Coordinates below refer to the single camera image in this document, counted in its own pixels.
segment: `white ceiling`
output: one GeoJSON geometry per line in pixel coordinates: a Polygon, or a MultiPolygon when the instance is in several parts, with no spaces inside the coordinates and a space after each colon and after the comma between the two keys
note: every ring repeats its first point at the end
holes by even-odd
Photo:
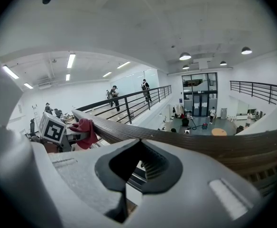
{"type": "MultiPolygon", "coordinates": [[[[48,5],[42,5],[41,0],[17,2],[19,4],[14,7],[13,15],[18,16],[18,20],[9,20],[9,23],[6,23],[9,24],[9,28],[4,27],[6,30],[14,30],[2,33],[0,39],[0,61],[15,68],[17,74],[32,84],[45,77],[63,80],[67,73],[66,62],[69,52],[51,52],[54,50],[46,49],[47,47],[44,47],[42,54],[36,54],[37,49],[28,52],[28,48],[33,48],[34,43],[41,48],[54,39],[56,47],[63,44],[71,50],[84,43],[89,44],[87,48],[91,49],[90,51],[103,47],[107,51],[125,55],[123,59],[76,51],[71,79],[77,81],[103,79],[102,75],[108,71],[116,73],[118,63],[130,58],[130,61],[146,62],[146,65],[162,69],[164,72],[175,73],[182,71],[185,63],[190,64],[197,58],[212,58],[209,68],[218,67],[222,60],[226,60],[228,66],[234,66],[248,58],[277,49],[277,26],[261,0],[52,0],[48,5]],[[23,13],[23,22],[18,13],[23,13]],[[69,27],[72,29],[67,31],[64,25],[69,20],[63,19],[69,15],[69,27]],[[34,18],[38,18],[37,22],[40,22],[35,30],[32,24],[26,27],[34,18]],[[119,27],[115,28],[113,22],[119,24],[119,27]],[[93,23],[100,28],[99,31],[89,27],[93,23]],[[52,34],[48,36],[60,32],[59,38],[47,38],[45,33],[52,28],[52,34]],[[138,35],[142,36],[131,37],[128,29],[139,32],[138,35]],[[29,31],[29,35],[34,34],[35,37],[14,43],[15,40],[19,40],[23,31],[29,31]],[[102,41],[102,35],[105,33],[108,34],[102,41]],[[9,38],[11,46],[5,48],[4,44],[9,38]],[[140,38],[146,41],[146,46],[140,44],[140,38]],[[253,54],[241,55],[240,50],[243,46],[251,47],[253,54]],[[182,52],[189,52],[192,59],[185,63],[180,62],[178,58],[182,52]],[[24,54],[36,55],[15,60],[17,55],[24,54]],[[160,57],[163,63],[153,57],[160,57]],[[57,62],[49,64],[48,62],[54,58],[57,62]]],[[[190,70],[196,69],[198,64],[190,65],[190,70]]]]}
{"type": "Polygon", "coordinates": [[[74,83],[88,80],[109,80],[119,73],[123,73],[138,63],[131,62],[119,69],[117,67],[127,62],[126,59],[92,52],[62,51],[35,54],[9,61],[6,65],[17,75],[15,82],[23,89],[24,83],[33,87],[51,82],[52,85],[74,83]],[[76,57],[72,68],[67,68],[70,53],[76,57]]]}

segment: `red cloth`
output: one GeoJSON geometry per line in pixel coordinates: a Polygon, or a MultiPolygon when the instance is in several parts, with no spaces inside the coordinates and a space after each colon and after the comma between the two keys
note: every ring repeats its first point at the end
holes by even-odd
{"type": "Polygon", "coordinates": [[[76,141],[78,146],[82,149],[87,150],[91,147],[91,144],[98,142],[97,136],[93,130],[93,121],[85,118],[80,119],[78,123],[72,124],[74,127],[70,127],[71,130],[76,132],[88,132],[87,138],[76,141]]]}

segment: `white shirt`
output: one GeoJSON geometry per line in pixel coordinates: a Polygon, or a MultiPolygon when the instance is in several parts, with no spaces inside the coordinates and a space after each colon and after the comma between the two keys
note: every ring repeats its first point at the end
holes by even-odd
{"type": "Polygon", "coordinates": [[[210,116],[214,116],[215,115],[215,110],[214,109],[211,109],[210,110],[210,116]]]}
{"type": "Polygon", "coordinates": [[[252,114],[251,113],[247,114],[247,121],[246,121],[247,124],[250,124],[251,118],[252,118],[252,114]]]}

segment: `round table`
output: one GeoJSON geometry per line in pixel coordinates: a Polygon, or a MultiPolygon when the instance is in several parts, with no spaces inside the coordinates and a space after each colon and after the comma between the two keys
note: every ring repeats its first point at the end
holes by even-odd
{"type": "Polygon", "coordinates": [[[225,130],[223,130],[222,128],[213,128],[211,133],[214,136],[227,136],[227,133],[225,130]]]}

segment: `doorway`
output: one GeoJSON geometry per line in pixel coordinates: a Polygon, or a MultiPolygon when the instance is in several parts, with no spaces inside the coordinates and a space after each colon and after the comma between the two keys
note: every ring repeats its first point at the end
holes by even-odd
{"type": "Polygon", "coordinates": [[[194,95],[193,116],[207,116],[208,94],[194,95]]]}

